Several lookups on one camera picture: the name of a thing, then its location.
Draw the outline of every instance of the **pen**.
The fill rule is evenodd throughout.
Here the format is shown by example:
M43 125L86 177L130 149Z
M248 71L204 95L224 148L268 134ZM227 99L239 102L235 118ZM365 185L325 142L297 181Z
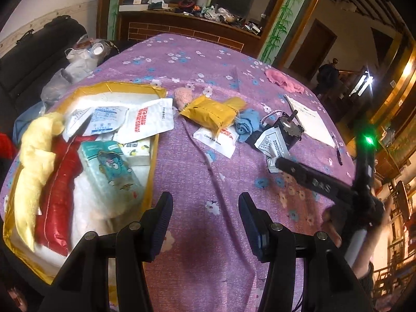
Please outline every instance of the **pen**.
M338 146L338 142L336 141L335 135L334 133L332 133L332 138L334 139L334 142L336 144L336 158L338 159L338 163L340 165L342 165L342 159L341 159L341 153L340 153L340 148Z

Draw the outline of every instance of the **human hand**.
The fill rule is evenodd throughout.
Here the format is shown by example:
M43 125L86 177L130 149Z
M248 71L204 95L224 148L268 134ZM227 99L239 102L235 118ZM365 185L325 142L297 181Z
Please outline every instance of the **human hand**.
M383 228L390 222L390 212L392 210L393 198L389 196L384 202L385 211L381 220L380 226L374 226L370 228L365 237L364 243L355 259L354 264L351 266L352 271L358 279L365 277L369 271L369 263L374 249L379 242ZM334 224L331 220L331 208L327 208L322 213L322 225L321 230L325 231L331 240L334 242L337 248L342 244L340 235L336 232Z

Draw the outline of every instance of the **door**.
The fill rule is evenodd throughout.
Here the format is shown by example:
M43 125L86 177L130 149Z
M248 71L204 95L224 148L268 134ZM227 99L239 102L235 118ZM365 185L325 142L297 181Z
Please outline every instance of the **door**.
M335 40L336 35L323 23L315 20L289 69L310 81Z

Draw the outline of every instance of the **purple tablecloth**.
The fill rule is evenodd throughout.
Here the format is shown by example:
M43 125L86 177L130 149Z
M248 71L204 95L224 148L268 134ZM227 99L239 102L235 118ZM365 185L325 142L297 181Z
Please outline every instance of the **purple tablecloth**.
M239 96L261 116L270 110L290 111L284 89L269 82L262 62L218 45L172 34L139 43L97 68L81 85L101 81L132 81L162 85L173 96L177 87L194 88L224 101ZM335 149L304 135L290 150L291 158L351 184L354 165L323 106L305 88L290 96L317 110L341 146L344 165ZM301 188L287 174L270 174L265 156L237 143L231 159L192 138L194 123L175 115L175 129L161 134L154 198L170 191L172 219L157 259L146 265L154 310L255 311L263 292L268 264L252 255L238 213L238 196L248 191L256 205L275 222L294 232L315 233L321 213L331 201ZM0 193L9 191L13 164ZM4 216L3 205L0 213ZM296 305L302 291L301 263L296 274Z

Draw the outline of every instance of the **green led indicator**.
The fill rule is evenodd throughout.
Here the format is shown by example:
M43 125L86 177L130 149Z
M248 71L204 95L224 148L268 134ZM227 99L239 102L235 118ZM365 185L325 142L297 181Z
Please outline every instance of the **green led indicator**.
M365 140L368 144L371 144L372 146L374 145L374 141L371 137L365 136Z

